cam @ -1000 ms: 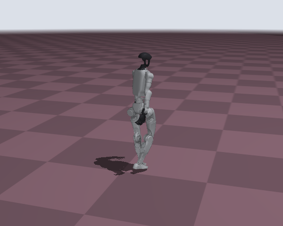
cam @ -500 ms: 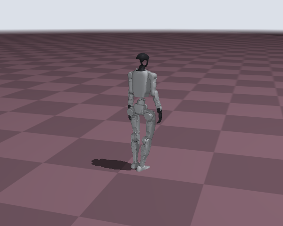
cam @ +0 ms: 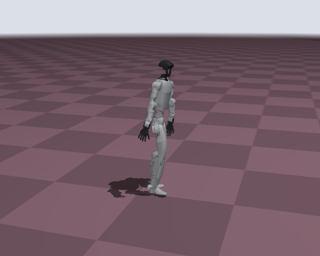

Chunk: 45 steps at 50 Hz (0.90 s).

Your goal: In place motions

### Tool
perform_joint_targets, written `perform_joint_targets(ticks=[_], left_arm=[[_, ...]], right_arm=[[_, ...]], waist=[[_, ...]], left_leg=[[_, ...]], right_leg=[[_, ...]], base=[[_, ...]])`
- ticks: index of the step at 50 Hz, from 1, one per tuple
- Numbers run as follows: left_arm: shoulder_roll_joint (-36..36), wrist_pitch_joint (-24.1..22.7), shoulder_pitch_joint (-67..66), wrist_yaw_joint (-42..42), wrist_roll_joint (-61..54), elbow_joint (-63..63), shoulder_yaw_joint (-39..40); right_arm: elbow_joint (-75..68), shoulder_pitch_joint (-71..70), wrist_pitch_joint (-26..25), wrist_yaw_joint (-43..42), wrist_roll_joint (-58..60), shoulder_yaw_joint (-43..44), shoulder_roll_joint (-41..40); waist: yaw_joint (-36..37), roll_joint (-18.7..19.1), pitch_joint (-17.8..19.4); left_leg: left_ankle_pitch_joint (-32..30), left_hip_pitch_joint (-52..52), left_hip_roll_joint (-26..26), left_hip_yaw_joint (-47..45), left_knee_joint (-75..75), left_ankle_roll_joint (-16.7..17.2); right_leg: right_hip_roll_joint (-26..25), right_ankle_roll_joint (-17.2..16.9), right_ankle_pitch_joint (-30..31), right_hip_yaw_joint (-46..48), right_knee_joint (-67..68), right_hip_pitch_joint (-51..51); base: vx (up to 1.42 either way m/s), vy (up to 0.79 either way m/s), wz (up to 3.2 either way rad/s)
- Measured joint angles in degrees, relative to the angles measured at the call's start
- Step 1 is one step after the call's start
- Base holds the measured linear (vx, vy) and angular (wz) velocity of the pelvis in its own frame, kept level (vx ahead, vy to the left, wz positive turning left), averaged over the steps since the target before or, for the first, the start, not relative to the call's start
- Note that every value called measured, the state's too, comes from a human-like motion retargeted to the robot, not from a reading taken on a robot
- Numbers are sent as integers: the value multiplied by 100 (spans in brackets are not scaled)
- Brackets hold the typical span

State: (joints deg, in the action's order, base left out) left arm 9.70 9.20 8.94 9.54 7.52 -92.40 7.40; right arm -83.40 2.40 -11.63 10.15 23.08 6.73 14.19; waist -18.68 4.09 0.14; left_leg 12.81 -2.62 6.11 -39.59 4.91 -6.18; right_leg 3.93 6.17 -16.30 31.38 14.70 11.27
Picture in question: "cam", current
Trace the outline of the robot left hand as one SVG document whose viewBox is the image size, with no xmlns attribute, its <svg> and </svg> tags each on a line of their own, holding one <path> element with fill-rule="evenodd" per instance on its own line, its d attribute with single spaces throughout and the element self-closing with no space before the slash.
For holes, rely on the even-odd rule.
<svg viewBox="0 0 320 256">
<path fill-rule="evenodd" d="M 174 122 L 174 118 L 173 118 L 172 122 L 168 121 L 168 125 L 166 126 L 167 133 L 169 132 L 168 135 L 170 134 L 169 136 L 171 136 L 171 134 L 174 133 L 173 122 Z M 172 132 L 172 130 L 173 130 L 173 132 Z"/>
</svg>

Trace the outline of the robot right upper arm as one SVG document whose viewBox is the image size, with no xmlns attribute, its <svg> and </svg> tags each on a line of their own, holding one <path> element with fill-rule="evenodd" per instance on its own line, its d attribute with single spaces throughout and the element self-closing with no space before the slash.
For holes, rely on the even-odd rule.
<svg viewBox="0 0 320 256">
<path fill-rule="evenodd" d="M 162 82 L 160 81 L 156 81 L 156 82 L 153 82 L 152 84 L 152 90 L 151 90 L 151 94 L 150 94 L 150 99 L 149 99 L 149 103 L 150 102 L 153 102 L 154 103 L 154 107 L 153 109 L 156 109 L 157 108 L 157 103 L 155 102 L 157 96 L 158 96 L 158 92 L 159 90 L 162 88 Z M 148 103 L 148 104 L 149 104 Z"/>
</svg>

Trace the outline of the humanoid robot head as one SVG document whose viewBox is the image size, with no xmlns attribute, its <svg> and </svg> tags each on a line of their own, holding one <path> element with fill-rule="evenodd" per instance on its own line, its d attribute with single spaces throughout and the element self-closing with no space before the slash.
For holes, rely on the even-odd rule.
<svg viewBox="0 0 320 256">
<path fill-rule="evenodd" d="M 170 61 L 167 61 L 167 60 L 161 61 L 161 62 L 159 63 L 159 67 L 163 67 L 163 69 L 166 71 L 166 74 L 162 74 L 159 79 L 165 78 L 164 80 L 165 80 L 165 81 L 168 81 L 168 80 L 167 80 L 167 77 L 170 77 L 170 75 L 171 75 L 171 69 L 172 69 L 173 66 L 174 66 L 174 64 L 173 64 L 172 62 L 170 62 Z M 169 74 L 168 74 L 168 69 L 169 69 Z"/>
</svg>

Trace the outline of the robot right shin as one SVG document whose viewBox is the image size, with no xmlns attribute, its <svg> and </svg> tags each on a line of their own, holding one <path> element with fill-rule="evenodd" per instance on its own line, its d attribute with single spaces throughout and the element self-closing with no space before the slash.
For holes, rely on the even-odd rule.
<svg viewBox="0 0 320 256">
<path fill-rule="evenodd" d="M 163 174 L 165 161 L 160 162 L 159 157 L 154 158 L 154 164 L 153 164 L 153 189 L 158 188 L 160 179 Z M 157 186 L 157 187 L 156 187 Z"/>
</svg>

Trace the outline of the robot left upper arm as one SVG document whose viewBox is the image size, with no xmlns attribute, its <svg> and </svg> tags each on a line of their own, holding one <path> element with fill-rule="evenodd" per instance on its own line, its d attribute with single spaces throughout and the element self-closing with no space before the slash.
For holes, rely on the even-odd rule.
<svg viewBox="0 0 320 256">
<path fill-rule="evenodd" d="M 173 87 L 174 87 L 174 83 L 173 83 L 173 81 L 171 81 L 171 83 L 172 83 L 172 92 L 171 92 L 171 96 L 170 96 L 170 100 L 169 100 L 169 105 L 170 105 L 170 106 L 173 106 L 173 105 L 175 105 L 176 100 L 172 98 L 172 97 L 173 97 Z"/>
</svg>

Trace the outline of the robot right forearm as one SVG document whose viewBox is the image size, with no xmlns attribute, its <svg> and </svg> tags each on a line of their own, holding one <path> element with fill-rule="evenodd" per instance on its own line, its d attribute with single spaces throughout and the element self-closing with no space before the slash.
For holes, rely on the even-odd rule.
<svg viewBox="0 0 320 256">
<path fill-rule="evenodd" d="M 154 107 L 154 103 L 150 102 L 147 107 L 147 118 L 146 118 L 146 122 L 144 124 L 145 127 L 149 127 L 149 124 L 153 121 L 153 119 L 152 119 L 153 114 L 154 114 L 153 107 Z"/>
</svg>

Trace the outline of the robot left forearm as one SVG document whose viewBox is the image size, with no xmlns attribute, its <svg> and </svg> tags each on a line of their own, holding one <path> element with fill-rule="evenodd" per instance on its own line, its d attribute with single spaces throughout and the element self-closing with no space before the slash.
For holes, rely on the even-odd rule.
<svg viewBox="0 0 320 256">
<path fill-rule="evenodd" d="M 169 118 L 168 118 L 168 121 L 169 122 L 172 122 L 173 118 L 175 117 L 175 114 L 174 114 L 174 109 L 175 109 L 175 105 L 173 106 L 168 106 L 168 109 L 169 109 Z"/>
</svg>

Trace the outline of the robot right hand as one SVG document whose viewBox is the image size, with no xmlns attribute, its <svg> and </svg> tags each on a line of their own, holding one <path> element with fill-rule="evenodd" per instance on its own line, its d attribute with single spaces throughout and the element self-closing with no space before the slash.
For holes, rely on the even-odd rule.
<svg viewBox="0 0 320 256">
<path fill-rule="evenodd" d="M 145 123 L 144 123 L 145 124 Z M 144 125 L 143 125 L 143 129 L 140 131 L 140 134 L 139 134 L 139 136 L 138 136 L 138 138 L 140 137 L 140 135 L 141 135 L 141 137 L 140 137 L 140 140 L 141 140 L 141 138 L 142 138 L 142 141 L 143 141 L 143 139 L 144 139 L 144 137 L 145 137 L 145 142 L 146 142 L 146 136 L 148 135 L 148 139 L 149 139 L 149 134 L 148 134 L 148 129 L 150 128 L 150 124 L 149 124 L 149 127 L 145 127 Z M 143 137 L 142 137 L 143 136 Z"/>
</svg>

